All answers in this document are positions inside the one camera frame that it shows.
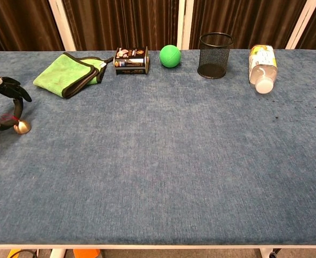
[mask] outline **gold round object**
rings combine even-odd
[[[25,134],[31,130],[31,125],[24,120],[20,120],[18,125],[14,125],[13,129],[15,129],[18,134]]]

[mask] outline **blue fabric surface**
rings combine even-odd
[[[218,80],[199,51],[175,69],[151,51],[147,75],[109,64],[71,99],[32,84],[61,53],[0,52],[33,99],[31,132],[0,132],[0,243],[316,244],[316,51],[277,50],[267,95],[249,50]]]

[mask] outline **folded towel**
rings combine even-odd
[[[70,98],[87,84],[101,83],[106,64],[112,59],[75,58],[64,52],[33,83],[60,97]]]

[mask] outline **white bottle cap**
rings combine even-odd
[[[255,84],[257,92],[261,94],[266,94],[266,93],[271,92],[273,86],[274,86],[274,81],[268,77],[259,78]]]

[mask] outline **black box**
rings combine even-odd
[[[117,48],[113,61],[116,74],[147,74],[148,48]]]

